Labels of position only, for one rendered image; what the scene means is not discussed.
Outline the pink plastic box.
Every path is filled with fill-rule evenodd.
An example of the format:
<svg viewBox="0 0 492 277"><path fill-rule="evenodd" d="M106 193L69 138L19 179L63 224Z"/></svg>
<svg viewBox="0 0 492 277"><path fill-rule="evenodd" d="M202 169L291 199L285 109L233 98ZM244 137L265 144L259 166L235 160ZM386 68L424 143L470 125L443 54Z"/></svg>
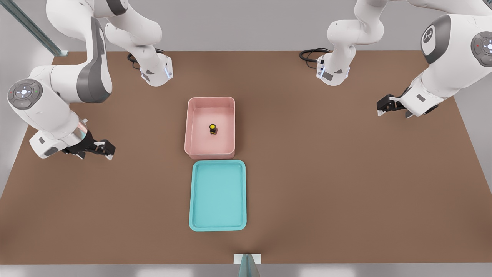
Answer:
<svg viewBox="0 0 492 277"><path fill-rule="evenodd" d="M235 100L194 97L188 101L184 150L193 160L232 159L236 148ZM215 124L217 135L209 133Z"/></svg>

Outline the pale blue-green tray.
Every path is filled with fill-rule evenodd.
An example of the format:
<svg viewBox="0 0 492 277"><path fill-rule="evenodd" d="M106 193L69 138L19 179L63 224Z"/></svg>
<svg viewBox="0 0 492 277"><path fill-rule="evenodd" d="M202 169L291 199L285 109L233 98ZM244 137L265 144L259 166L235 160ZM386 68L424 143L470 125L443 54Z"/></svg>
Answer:
<svg viewBox="0 0 492 277"><path fill-rule="evenodd" d="M195 232L241 231L247 224L246 165L201 160L192 167L189 226Z"/></svg>

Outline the silver frame post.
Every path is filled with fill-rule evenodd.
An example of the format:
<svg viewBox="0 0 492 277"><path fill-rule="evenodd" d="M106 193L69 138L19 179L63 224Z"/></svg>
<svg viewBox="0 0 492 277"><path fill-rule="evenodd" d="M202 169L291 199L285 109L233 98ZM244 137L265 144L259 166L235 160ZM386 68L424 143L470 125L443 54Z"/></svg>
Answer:
<svg viewBox="0 0 492 277"><path fill-rule="evenodd" d="M234 254L233 259L233 264L239 264L238 277L260 277L261 254Z"/></svg>
<svg viewBox="0 0 492 277"><path fill-rule="evenodd" d="M55 57L65 57L67 50L61 50L13 0L0 0L0 5L16 19L34 38Z"/></svg>

